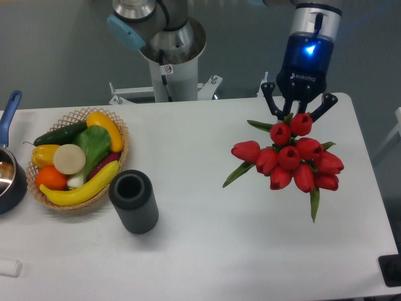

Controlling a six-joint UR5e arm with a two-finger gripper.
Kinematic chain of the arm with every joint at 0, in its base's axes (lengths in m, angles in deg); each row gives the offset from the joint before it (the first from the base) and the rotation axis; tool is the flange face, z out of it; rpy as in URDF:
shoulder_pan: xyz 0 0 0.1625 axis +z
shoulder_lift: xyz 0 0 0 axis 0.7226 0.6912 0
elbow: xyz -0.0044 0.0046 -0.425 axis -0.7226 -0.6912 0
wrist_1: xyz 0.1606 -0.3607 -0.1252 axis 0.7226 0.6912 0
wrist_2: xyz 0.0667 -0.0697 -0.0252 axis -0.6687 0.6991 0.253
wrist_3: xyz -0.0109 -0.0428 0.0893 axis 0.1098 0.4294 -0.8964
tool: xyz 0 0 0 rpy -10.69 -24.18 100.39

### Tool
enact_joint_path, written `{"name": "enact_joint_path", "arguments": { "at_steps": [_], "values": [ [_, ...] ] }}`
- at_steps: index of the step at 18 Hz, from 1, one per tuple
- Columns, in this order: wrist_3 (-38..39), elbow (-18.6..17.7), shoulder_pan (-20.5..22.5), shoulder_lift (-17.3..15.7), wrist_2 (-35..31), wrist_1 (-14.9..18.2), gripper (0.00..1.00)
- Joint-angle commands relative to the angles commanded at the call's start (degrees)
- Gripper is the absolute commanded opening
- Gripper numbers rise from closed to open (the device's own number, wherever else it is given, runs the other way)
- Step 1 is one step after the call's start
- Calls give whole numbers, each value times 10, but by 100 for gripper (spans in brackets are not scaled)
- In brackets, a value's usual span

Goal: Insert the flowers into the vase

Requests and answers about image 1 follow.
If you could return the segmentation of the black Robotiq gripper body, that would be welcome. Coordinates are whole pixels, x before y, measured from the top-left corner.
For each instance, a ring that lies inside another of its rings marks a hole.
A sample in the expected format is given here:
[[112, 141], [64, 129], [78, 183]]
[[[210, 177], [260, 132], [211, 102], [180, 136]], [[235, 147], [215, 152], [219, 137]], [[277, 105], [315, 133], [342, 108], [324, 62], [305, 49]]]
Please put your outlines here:
[[333, 53], [333, 42], [316, 36], [293, 34], [288, 38], [281, 71], [276, 83], [284, 106], [282, 117], [289, 114], [292, 103], [299, 102], [299, 113], [326, 92], [326, 74]]

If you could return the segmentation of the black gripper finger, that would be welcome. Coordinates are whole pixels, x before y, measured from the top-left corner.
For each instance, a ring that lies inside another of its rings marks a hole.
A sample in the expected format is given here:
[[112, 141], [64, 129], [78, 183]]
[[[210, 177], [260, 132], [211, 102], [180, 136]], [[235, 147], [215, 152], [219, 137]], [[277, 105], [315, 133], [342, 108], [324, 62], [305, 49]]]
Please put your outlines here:
[[278, 120], [283, 120], [283, 111], [278, 108], [273, 100], [273, 92], [276, 85], [274, 82], [265, 82], [261, 84], [261, 91], [268, 105], [269, 111], [273, 116], [276, 116]]
[[329, 109], [331, 109], [338, 102], [338, 97], [331, 93], [324, 93], [321, 98], [321, 104], [313, 112], [310, 113], [312, 121], [316, 122], [322, 117]]

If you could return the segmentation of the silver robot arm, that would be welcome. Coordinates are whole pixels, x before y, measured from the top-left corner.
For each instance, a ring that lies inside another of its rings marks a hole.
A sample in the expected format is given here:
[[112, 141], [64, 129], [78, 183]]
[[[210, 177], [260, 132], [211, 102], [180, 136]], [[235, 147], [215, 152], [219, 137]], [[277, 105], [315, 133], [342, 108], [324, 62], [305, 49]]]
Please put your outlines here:
[[[318, 120], [337, 98], [326, 90], [326, 74], [342, 16], [341, 1], [295, 1], [294, 18], [281, 71], [261, 84], [270, 112], [283, 120], [292, 104]], [[188, 13], [187, 1], [114, 1], [107, 25], [114, 37], [148, 61], [157, 102], [212, 98], [213, 81], [200, 87], [198, 59], [206, 47], [203, 26]]]

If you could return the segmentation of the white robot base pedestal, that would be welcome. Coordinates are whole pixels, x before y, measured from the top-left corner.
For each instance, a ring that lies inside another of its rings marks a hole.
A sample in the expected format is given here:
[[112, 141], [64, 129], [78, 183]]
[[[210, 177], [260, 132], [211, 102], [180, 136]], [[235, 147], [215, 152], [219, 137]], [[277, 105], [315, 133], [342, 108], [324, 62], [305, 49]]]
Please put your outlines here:
[[198, 59], [186, 63], [161, 65], [149, 61], [150, 87], [118, 88], [109, 83], [112, 98], [111, 105], [125, 105], [132, 102], [185, 102], [193, 100], [216, 100], [217, 89], [223, 82], [218, 75], [204, 83], [198, 81]]

